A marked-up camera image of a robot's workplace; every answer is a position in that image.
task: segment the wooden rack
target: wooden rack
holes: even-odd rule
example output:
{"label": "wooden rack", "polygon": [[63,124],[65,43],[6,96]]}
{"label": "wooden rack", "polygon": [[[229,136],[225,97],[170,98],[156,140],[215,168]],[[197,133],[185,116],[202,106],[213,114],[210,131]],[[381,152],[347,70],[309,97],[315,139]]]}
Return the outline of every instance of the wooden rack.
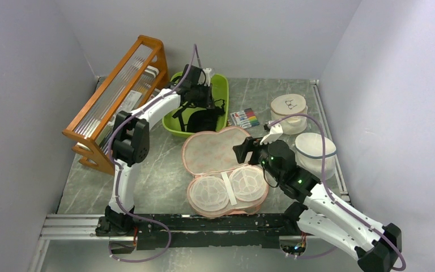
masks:
{"label": "wooden rack", "polygon": [[106,137],[112,128],[109,122],[113,122],[116,110],[131,90],[141,93],[137,106],[140,107],[147,102],[155,89],[162,89],[167,83],[169,73],[163,43],[155,38],[139,36],[62,132],[78,142],[72,150],[83,156],[79,162],[114,175],[114,165],[106,154]]}

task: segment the open case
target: open case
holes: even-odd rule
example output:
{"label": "open case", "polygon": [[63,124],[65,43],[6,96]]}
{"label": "open case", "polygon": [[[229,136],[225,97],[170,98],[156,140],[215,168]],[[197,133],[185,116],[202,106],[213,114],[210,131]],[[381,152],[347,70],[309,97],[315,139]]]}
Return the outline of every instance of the open case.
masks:
{"label": "open case", "polygon": [[219,132],[196,133],[184,143],[182,161],[194,176],[187,198],[197,213],[215,218],[259,210],[269,191],[263,171],[238,164],[232,150],[248,136],[244,129],[231,126]]}
{"label": "open case", "polygon": [[163,43],[140,35],[73,121],[62,132],[77,141],[72,150],[87,167],[114,175],[107,145],[119,111],[144,105],[155,89],[169,83]]}

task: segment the round plastic container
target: round plastic container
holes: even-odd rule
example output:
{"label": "round plastic container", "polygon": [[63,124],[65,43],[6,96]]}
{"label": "round plastic container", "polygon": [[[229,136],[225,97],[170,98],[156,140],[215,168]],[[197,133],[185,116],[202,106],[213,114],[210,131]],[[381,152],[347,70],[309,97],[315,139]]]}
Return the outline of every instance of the round plastic container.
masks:
{"label": "round plastic container", "polygon": [[266,192],[266,182],[262,171],[256,167],[241,167],[229,177],[234,196],[240,201],[253,202]]}
{"label": "round plastic container", "polygon": [[[326,179],[334,175],[336,168],[336,146],[334,143],[325,138],[326,160],[325,172]],[[317,133],[302,133],[296,137],[297,158],[301,165],[312,174],[321,178],[322,164],[322,139]]]}
{"label": "round plastic container", "polygon": [[207,212],[222,210],[229,202],[224,180],[213,176],[198,178],[189,196],[198,208]]}
{"label": "round plastic container", "polygon": [[[271,118],[273,120],[278,120],[295,113],[308,113],[306,100],[301,95],[295,93],[281,95],[271,102]],[[288,118],[280,122],[280,124],[283,127],[284,134],[292,135],[303,132],[308,123],[306,117],[296,116]]]}

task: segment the marker set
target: marker set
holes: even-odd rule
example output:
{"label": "marker set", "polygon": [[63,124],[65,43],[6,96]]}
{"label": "marker set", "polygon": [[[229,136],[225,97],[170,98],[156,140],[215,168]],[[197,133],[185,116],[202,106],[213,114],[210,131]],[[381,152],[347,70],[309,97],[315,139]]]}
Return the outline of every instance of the marker set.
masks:
{"label": "marker set", "polygon": [[259,125],[256,115],[250,108],[231,113],[231,120],[235,126],[239,126],[243,129]]}

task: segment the orange wooden frame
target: orange wooden frame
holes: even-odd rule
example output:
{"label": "orange wooden frame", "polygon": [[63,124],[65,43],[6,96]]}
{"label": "orange wooden frame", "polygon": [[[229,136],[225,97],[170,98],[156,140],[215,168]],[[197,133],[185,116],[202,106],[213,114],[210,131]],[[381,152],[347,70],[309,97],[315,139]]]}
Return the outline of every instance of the orange wooden frame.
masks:
{"label": "orange wooden frame", "polygon": [[[103,92],[108,88],[109,84],[116,77],[116,75],[121,71],[126,62],[131,58],[134,52],[141,45],[147,46],[152,49],[152,53],[147,57],[144,61],[141,68],[134,74],[133,78],[122,93],[119,95],[115,103],[111,106],[110,110],[105,114],[104,118],[101,120],[97,128],[94,130],[90,137],[85,137],[74,132],[74,129],[81,122],[81,120],[86,116],[86,113],[91,109],[91,107],[97,102],[98,98],[103,94]],[[72,150],[77,154],[81,154],[83,157],[79,160],[79,162],[85,166],[91,167],[98,171],[108,173],[110,175],[114,175],[114,165],[111,163],[109,158],[104,154],[99,145],[96,143],[96,138],[102,132],[108,121],[114,115],[119,105],[124,101],[129,91],[132,89],[134,84],[139,80],[141,75],[144,73],[148,65],[152,65],[159,69],[159,74],[156,76],[155,80],[151,84],[149,90],[146,93],[143,93],[143,99],[139,103],[139,107],[144,105],[155,88],[162,89],[166,84],[169,83],[169,73],[168,73],[168,64],[166,62],[166,56],[164,54],[164,45],[163,42],[147,37],[147,36],[139,36],[137,41],[132,45],[129,51],[124,55],[121,61],[117,64],[114,70],[109,74],[109,76],[104,80],[102,85],[96,90],[96,92],[91,96],[91,98],[87,101],[85,106],[81,109],[78,115],[73,119],[73,121],[67,126],[65,130],[63,130],[62,134],[66,137],[81,143],[86,146],[83,148],[82,146],[76,144],[72,147]]]}

